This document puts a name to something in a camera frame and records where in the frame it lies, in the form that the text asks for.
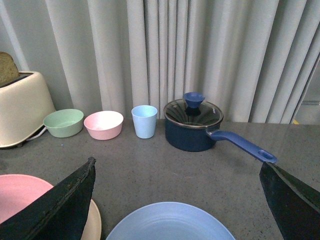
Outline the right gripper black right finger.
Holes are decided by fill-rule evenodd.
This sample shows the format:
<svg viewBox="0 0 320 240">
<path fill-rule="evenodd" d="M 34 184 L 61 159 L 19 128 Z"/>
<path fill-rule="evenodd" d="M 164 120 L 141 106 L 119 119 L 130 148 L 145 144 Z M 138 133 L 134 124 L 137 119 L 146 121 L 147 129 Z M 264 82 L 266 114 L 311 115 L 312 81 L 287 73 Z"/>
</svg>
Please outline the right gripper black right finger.
<svg viewBox="0 0 320 240">
<path fill-rule="evenodd" d="M 285 240 L 320 238 L 320 192 L 277 165 L 264 162 L 259 179 Z"/>
</svg>

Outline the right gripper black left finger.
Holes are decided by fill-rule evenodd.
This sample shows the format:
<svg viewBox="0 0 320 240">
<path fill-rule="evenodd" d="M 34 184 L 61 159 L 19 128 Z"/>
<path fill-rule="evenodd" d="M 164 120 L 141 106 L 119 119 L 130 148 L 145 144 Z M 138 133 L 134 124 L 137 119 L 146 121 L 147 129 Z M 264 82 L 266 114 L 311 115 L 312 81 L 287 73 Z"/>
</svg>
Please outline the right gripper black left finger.
<svg viewBox="0 0 320 240">
<path fill-rule="evenodd" d="M 25 209 L 0 225 L 2 240 L 79 240 L 87 222 L 96 179 L 88 161 Z"/>
</svg>

